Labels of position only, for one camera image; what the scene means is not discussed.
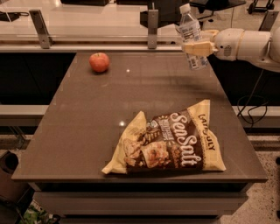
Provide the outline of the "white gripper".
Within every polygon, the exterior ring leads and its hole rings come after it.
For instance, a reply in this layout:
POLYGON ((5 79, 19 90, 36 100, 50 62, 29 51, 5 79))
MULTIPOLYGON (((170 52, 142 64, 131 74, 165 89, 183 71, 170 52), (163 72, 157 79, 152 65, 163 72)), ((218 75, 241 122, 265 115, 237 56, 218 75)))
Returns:
POLYGON ((182 45, 185 53, 207 57, 213 53, 220 60, 237 60, 238 45, 243 29, 228 28, 222 31, 204 30, 201 37, 209 41, 187 42, 182 45))

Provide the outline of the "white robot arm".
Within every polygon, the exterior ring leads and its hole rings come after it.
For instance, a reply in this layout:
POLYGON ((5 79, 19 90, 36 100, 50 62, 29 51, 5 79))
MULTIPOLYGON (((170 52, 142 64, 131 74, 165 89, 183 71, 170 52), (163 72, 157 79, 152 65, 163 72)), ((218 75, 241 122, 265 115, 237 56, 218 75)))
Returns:
POLYGON ((279 29, 246 31, 227 28, 202 32, 202 39, 182 43, 182 50, 196 56, 215 55, 220 60, 243 60, 272 72, 280 72, 279 29))

